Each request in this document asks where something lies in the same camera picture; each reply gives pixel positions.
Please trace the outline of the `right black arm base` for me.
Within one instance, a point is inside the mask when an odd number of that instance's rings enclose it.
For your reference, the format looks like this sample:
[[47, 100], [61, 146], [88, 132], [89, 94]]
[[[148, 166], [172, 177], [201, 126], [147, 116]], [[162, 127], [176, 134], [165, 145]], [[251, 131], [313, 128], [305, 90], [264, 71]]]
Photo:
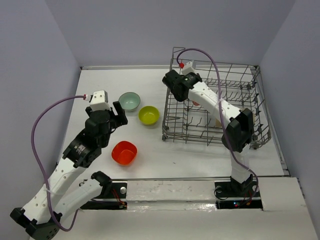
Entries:
[[218, 210], [234, 209], [263, 209], [260, 192], [252, 197], [256, 190], [256, 182], [249, 185], [249, 189], [241, 193], [235, 193], [231, 189], [229, 181], [218, 181], [214, 183], [215, 205]]

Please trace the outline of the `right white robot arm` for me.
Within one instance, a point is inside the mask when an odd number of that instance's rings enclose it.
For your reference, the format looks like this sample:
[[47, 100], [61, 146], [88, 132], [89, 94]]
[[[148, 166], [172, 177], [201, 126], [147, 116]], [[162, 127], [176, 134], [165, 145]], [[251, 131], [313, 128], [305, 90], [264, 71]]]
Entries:
[[243, 151], [249, 147], [254, 133], [254, 117], [250, 109], [240, 109], [222, 98], [220, 74], [217, 73], [218, 92], [214, 92], [193, 71], [182, 75], [170, 70], [162, 78], [178, 102], [193, 101], [218, 119], [222, 127], [221, 141], [230, 152], [230, 190], [235, 196], [246, 193], [254, 173], [246, 163]]

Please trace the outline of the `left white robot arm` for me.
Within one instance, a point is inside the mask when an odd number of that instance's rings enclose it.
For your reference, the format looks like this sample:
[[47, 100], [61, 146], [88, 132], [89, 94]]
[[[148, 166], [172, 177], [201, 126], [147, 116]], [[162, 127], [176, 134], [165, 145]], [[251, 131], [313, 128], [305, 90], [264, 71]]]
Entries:
[[93, 110], [89, 106], [85, 111], [88, 119], [84, 129], [66, 147], [51, 176], [44, 178], [42, 188], [27, 204], [10, 213], [34, 240], [51, 240], [60, 230], [70, 231], [62, 226], [63, 220], [77, 215], [89, 200], [110, 194], [112, 179], [102, 171], [94, 172], [76, 190], [66, 193], [108, 146], [114, 130], [128, 123], [123, 111], [115, 114], [112, 109]]

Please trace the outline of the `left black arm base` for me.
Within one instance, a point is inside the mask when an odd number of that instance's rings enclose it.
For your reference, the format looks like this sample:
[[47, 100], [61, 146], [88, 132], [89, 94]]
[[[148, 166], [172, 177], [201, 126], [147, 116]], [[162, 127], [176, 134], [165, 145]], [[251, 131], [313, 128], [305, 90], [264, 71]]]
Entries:
[[80, 207], [81, 210], [126, 210], [127, 187], [126, 181], [114, 181], [110, 189], [103, 188], [101, 194]]

